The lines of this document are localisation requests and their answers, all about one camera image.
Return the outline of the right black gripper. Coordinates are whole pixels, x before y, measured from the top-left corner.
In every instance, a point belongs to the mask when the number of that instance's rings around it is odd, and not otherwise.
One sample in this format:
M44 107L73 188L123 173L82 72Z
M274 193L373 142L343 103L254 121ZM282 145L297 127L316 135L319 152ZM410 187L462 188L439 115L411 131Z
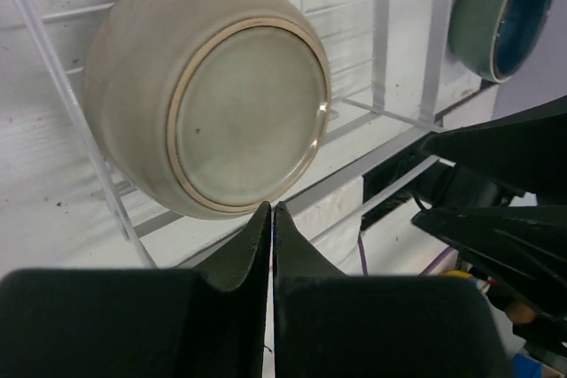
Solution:
M538 314L564 320L566 207L494 206L526 192L566 193L566 98L432 135L422 149L460 166L433 165L414 180L422 211L412 223Z

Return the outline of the blue bowl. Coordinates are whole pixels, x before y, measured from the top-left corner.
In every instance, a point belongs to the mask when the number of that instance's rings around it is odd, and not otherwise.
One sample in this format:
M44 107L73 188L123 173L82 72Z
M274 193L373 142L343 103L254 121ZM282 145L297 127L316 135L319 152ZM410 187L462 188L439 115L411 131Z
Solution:
M508 0L494 46L494 75L511 77L540 39L552 0Z

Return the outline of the dark green bowl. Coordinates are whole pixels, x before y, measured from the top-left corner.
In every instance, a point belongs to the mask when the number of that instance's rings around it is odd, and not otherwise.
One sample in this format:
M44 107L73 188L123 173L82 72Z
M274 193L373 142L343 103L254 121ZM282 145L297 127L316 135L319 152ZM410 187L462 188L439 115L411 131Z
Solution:
M503 83L494 75L494 46L508 0L456 0L452 10L448 45L474 74Z

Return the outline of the white wire dish rack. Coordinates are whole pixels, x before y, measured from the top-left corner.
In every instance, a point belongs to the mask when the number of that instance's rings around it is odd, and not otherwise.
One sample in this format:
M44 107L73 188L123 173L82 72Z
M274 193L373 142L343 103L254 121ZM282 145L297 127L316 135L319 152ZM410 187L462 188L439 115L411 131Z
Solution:
M481 80L454 0L1 0L1 270L177 266L263 201L351 266L363 174Z

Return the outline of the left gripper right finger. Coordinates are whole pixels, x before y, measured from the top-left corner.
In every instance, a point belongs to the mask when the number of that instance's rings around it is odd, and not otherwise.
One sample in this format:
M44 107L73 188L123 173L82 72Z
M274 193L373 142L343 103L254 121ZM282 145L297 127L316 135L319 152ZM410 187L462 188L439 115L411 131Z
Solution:
M349 276L274 212L279 377L510 377L489 307L445 276Z

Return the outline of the beige bowl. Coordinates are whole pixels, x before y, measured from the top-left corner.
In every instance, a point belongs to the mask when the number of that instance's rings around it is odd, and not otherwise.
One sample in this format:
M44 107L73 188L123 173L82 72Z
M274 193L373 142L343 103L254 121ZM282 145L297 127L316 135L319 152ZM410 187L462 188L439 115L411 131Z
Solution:
M105 156L156 202L198 219L277 200L329 120L327 56L288 0L118 0L83 76Z

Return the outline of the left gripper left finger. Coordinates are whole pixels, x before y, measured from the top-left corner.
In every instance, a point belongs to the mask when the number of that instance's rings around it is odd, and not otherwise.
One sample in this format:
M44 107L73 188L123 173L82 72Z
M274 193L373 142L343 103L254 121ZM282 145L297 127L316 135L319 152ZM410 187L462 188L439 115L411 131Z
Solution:
M193 268L7 274L2 376L261 376L270 221L263 203Z

